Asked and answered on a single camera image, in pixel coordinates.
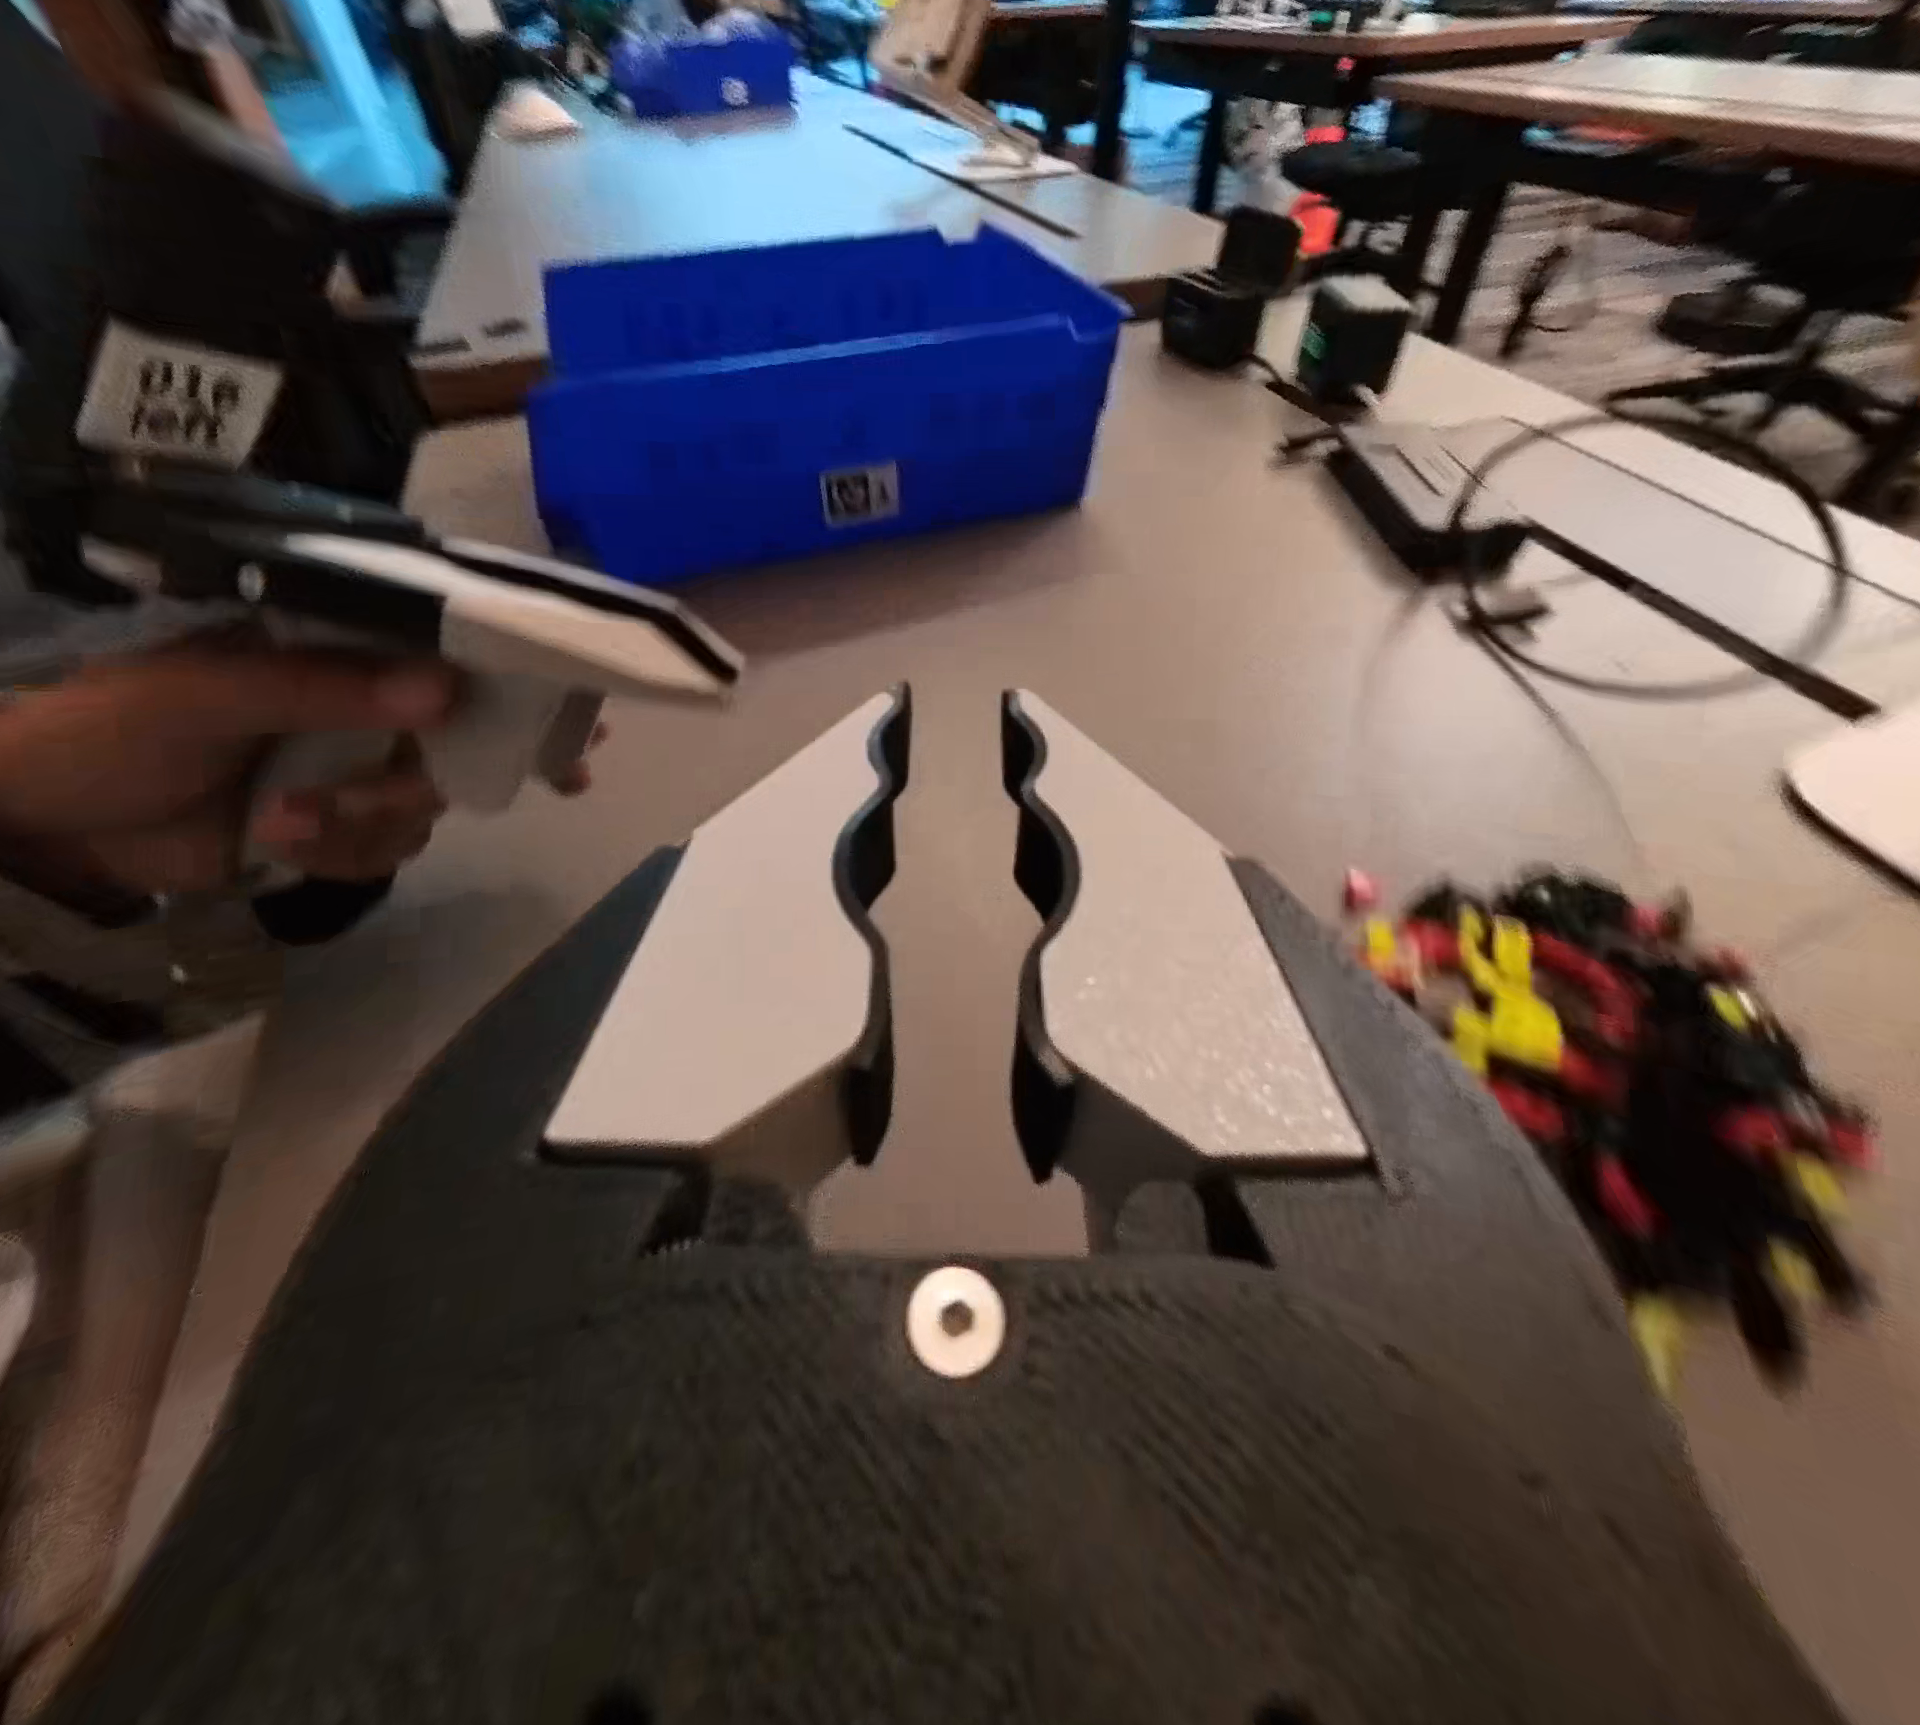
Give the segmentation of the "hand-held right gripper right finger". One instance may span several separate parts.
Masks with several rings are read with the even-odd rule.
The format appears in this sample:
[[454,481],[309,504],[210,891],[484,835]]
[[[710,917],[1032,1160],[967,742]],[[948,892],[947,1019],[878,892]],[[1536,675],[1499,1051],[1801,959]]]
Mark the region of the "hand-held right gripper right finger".
[[1375,1162],[1229,849],[1036,692],[1001,700],[1021,961],[1013,1116],[1039,1184]]

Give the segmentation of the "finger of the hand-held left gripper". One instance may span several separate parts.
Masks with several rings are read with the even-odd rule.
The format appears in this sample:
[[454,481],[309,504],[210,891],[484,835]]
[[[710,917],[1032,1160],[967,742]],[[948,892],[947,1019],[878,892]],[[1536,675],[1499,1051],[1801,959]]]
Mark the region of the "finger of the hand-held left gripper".
[[472,675],[605,695],[723,698],[746,670],[743,652],[673,596],[469,543],[289,534],[283,609]]

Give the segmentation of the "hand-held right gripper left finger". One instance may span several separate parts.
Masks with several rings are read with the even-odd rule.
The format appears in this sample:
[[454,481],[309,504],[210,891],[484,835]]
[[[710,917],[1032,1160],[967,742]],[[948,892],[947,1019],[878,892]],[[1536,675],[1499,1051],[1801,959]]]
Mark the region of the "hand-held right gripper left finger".
[[540,1135],[806,1200],[876,1163],[896,1084],[874,904],[899,869],[908,684],[876,692],[684,844]]

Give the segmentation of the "pile of lego pieces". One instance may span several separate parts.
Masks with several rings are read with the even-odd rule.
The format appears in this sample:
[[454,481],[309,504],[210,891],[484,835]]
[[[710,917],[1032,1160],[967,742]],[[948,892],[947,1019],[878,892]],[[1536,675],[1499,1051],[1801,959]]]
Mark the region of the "pile of lego pieces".
[[1352,869],[1343,915],[1362,968],[1452,1047],[1569,1200],[1663,1398],[1709,1307],[1780,1391],[1807,1377],[1812,1315],[1865,1315],[1842,1227],[1878,1128],[1817,1078],[1755,966],[1696,935],[1689,896],[1529,867],[1392,908]]

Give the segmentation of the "person's left hand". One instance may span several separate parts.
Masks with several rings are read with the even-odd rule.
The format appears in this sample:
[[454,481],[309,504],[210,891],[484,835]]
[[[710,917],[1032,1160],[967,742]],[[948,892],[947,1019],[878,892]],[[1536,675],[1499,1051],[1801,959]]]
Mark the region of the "person's left hand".
[[[421,857],[445,812],[421,741],[462,698],[442,660],[196,638],[103,660],[4,702],[4,875],[74,908],[206,894],[251,863],[375,887]],[[372,735],[382,762],[267,795],[285,739]]]

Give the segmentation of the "large blue plastic bin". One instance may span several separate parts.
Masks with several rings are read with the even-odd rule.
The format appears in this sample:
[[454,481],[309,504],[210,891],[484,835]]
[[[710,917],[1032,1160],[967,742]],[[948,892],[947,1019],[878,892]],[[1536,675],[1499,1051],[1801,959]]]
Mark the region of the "large blue plastic bin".
[[998,227],[548,269],[565,555],[644,584],[1078,507],[1130,308]]

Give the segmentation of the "small blue plastic bin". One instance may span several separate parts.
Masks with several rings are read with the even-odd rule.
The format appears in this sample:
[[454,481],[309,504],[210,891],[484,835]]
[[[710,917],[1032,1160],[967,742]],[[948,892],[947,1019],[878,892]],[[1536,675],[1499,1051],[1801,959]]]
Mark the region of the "small blue plastic bin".
[[703,122],[794,104],[794,44],[779,28],[628,34],[608,64],[614,90],[642,122]]

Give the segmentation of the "black power adapter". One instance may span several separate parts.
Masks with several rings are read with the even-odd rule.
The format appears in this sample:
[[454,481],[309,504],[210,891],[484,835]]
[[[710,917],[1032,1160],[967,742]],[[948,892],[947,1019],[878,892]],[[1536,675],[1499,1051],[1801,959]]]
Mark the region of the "black power adapter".
[[1529,525],[1470,497],[1470,470],[1435,441],[1343,434],[1321,467],[1388,561],[1416,582],[1500,579],[1526,545]]

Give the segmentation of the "white flat object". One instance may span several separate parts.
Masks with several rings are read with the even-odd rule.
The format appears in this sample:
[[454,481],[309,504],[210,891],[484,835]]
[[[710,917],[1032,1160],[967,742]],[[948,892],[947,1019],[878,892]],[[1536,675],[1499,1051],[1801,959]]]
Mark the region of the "white flat object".
[[1789,798],[1866,863],[1919,891],[1919,702],[1809,742],[1782,766]]

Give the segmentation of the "black charger box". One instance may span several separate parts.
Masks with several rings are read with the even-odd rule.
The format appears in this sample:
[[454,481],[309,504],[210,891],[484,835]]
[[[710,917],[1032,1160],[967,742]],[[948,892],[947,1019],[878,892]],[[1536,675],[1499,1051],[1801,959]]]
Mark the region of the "black charger box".
[[1235,206],[1213,264],[1181,272],[1164,287],[1164,355],[1213,372],[1255,361],[1266,308],[1286,295],[1298,267],[1303,225],[1264,206]]

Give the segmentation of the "wooden desk black legs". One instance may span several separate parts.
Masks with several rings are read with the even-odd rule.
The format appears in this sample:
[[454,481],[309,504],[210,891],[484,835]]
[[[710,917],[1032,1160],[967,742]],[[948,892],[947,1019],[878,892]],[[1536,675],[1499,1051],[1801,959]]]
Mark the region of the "wooden desk black legs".
[[1425,337],[1455,344],[1509,201],[1519,190],[1679,212],[1747,176],[1837,183],[1875,204],[1916,208],[1915,73],[1791,63],[1595,54],[1387,80],[1427,116],[1425,201],[1461,215]]
[[1227,155],[1229,104],[1237,98],[1352,115],[1383,80],[1420,73],[1544,63],[1638,24],[1634,14],[1549,12],[1533,17],[1416,14],[1358,32],[1318,30],[1283,18],[1201,17],[1134,24],[1149,80],[1209,97],[1191,208],[1213,215]]

